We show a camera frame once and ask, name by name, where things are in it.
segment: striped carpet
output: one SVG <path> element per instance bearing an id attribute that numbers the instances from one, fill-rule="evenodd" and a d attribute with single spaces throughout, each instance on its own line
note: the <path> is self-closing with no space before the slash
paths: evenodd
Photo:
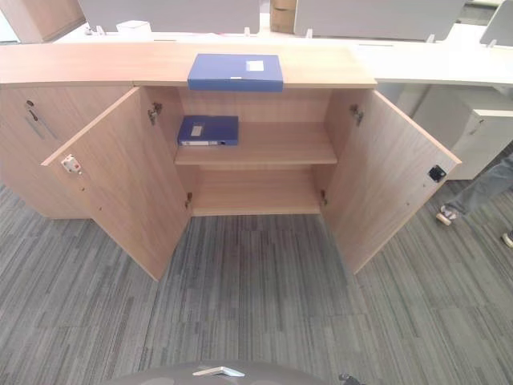
<path id="1" fill-rule="evenodd" d="M 0 187 L 0 383 L 98 384 L 200 359 L 339 383 L 513 384 L 513 192 L 450 228 L 449 182 L 358 276 L 318 216 L 191 221 L 153 282 L 92 221 Z"/>

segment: blue binder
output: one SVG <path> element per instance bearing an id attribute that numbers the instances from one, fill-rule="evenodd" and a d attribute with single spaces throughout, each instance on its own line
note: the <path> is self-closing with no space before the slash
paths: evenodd
<path id="1" fill-rule="evenodd" d="M 235 146 L 238 142 L 238 116 L 187 115 L 178 133 L 181 146 Z"/>
<path id="2" fill-rule="evenodd" d="M 198 54 L 187 83 L 198 91 L 283 91 L 277 55 Z"/>

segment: cabinet top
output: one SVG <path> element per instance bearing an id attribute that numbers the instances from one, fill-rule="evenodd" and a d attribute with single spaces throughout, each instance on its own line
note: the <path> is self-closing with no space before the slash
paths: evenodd
<path id="1" fill-rule="evenodd" d="M 0 86 L 187 86 L 188 72 L 199 53 L 278 55 L 287 88 L 372 88 L 376 84 L 344 47 L 149 42 L 0 46 Z"/>

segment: pant leg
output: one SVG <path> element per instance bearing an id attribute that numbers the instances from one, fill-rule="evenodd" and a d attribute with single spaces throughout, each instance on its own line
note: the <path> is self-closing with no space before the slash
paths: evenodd
<path id="1" fill-rule="evenodd" d="M 448 201 L 446 207 L 466 215 L 512 186 L 513 154 L 505 157 L 499 164 L 481 174 L 467 188 L 451 201 Z"/>

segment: sneaker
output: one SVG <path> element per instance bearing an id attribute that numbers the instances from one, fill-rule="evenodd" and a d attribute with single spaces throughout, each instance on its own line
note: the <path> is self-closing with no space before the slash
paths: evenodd
<path id="1" fill-rule="evenodd" d="M 504 243 L 507 247 L 510 249 L 513 249 L 513 233 L 504 233 L 501 238 L 503 239 Z"/>
<path id="2" fill-rule="evenodd" d="M 458 213 L 442 206 L 440 213 L 436 214 L 436 219 L 441 221 L 445 226 L 449 226 L 454 219 L 458 218 Z"/>

